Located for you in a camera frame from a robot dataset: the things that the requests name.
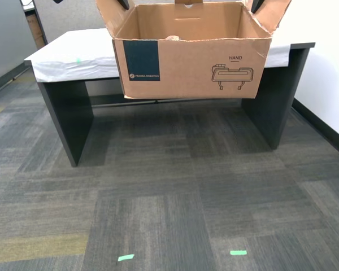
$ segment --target green tape mark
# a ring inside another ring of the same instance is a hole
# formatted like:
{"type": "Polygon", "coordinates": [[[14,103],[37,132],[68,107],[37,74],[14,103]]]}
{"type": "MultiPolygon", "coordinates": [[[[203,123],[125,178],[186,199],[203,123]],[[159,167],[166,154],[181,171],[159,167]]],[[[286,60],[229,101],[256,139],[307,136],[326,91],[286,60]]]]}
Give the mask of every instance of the green tape mark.
{"type": "Polygon", "coordinates": [[[232,251],[230,251],[230,254],[232,256],[247,255],[247,251],[246,250],[232,250],[232,251]]]}
{"type": "Polygon", "coordinates": [[[131,260],[131,259],[133,259],[133,257],[134,257],[134,254],[120,256],[120,257],[118,257],[118,261],[131,260]]]}

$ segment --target cardboard box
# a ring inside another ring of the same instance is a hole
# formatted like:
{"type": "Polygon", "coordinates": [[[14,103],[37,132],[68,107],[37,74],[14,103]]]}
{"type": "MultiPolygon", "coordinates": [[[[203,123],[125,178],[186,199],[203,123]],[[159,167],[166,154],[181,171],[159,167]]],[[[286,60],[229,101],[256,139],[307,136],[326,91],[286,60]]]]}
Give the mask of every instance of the cardboard box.
{"type": "Polygon", "coordinates": [[[43,33],[41,32],[41,28],[39,26],[38,19],[36,18],[35,14],[31,14],[27,16],[27,21],[28,21],[30,30],[32,31],[34,40],[43,36],[43,33]]]}
{"type": "Polygon", "coordinates": [[[45,42],[44,42],[44,38],[43,36],[40,36],[38,38],[35,39],[35,44],[36,44],[36,48],[41,49],[45,46],[45,42]]]}
{"type": "Polygon", "coordinates": [[[265,0],[256,14],[252,0],[120,1],[97,6],[113,37],[124,94],[161,99],[255,98],[272,33],[291,0],[265,0]]]}

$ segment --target white wall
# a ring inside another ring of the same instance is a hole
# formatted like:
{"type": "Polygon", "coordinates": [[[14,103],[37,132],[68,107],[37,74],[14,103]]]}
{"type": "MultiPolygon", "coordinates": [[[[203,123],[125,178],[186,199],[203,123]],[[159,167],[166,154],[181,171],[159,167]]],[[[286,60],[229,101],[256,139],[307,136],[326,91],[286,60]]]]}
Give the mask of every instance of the white wall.
{"type": "Polygon", "coordinates": [[[36,45],[18,0],[0,0],[0,77],[36,51],[36,45]]]}
{"type": "Polygon", "coordinates": [[[339,0],[301,1],[315,36],[295,98],[339,133],[339,0]]]}

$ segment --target baseboard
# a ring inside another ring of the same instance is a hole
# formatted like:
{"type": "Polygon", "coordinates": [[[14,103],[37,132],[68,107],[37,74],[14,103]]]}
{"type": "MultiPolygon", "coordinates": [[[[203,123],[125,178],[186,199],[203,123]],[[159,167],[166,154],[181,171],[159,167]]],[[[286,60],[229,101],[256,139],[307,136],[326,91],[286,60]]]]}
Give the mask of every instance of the baseboard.
{"type": "Polygon", "coordinates": [[[293,108],[339,151],[339,134],[335,130],[296,99],[294,99],[293,108]]]}
{"type": "Polygon", "coordinates": [[[3,76],[0,77],[0,88],[5,86],[10,80],[15,78],[18,74],[26,70],[28,67],[24,65],[24,63],[21,63],[16,68],[12,69],[11,71],[7,72],[3,76]]]}

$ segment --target wall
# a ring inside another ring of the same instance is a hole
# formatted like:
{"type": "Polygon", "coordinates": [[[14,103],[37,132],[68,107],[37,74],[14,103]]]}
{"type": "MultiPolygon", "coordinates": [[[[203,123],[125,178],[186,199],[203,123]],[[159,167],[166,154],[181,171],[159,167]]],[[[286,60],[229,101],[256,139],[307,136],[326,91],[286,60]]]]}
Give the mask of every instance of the wall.
{"type": "Polygon", "coordinates": [[[36,51],[29,25],[18,0],[0,0],[0,77],[36,51]]]}
{"type": "Polygon", "coordinates": [[[45,33],[51,42],[72,30],[104,28],[95,0],[34,0],[45,33]]]}
{"type": "Polygon", "coordinates": [[[295,98],[339,133],[339,0],[302,0],[299,8],[307,10],[316,46],[295,98]]]}

